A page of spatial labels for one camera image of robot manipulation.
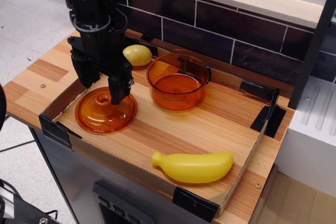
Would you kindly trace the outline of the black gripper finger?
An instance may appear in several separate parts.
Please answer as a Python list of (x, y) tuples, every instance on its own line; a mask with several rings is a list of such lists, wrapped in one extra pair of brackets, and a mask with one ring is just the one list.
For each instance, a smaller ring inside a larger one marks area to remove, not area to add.
[(100, 79), (99, 71), (86, 58), (72, 55), (71, 60), (77, 76), (85, 88), (90, 88)]
[(119, 76), (113, 75), (108, 78), (108, 85), (111, 95), (111, 103), (113, 105), (120, 104), (130, 95), (131, 88), (128, 80), (124, 80)]

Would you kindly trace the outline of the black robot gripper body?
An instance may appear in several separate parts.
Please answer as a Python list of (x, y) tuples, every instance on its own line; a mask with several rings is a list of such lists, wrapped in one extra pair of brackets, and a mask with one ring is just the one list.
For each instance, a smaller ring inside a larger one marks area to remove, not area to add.
[(126, 45), (126, 29), (81, 30), (80, 36), (71, 36), (71, 55), (86, 58), (91, 65), (106, 76), (119, 76), (134, 84), (132, 65), (123, 54)]

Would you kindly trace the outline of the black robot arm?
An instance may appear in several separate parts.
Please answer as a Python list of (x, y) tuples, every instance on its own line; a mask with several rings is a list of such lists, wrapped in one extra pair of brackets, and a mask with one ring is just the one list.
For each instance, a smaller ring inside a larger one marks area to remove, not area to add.
[(132, 65), (123, 54), (128, 19), (117, 7), (118, 0), (65, 0), (70, 19), (80, 34), (69, 37), (71, 60), (78, 78), (89, 88), (104, 74), (108, 77), (111, 103), (129, 96)]

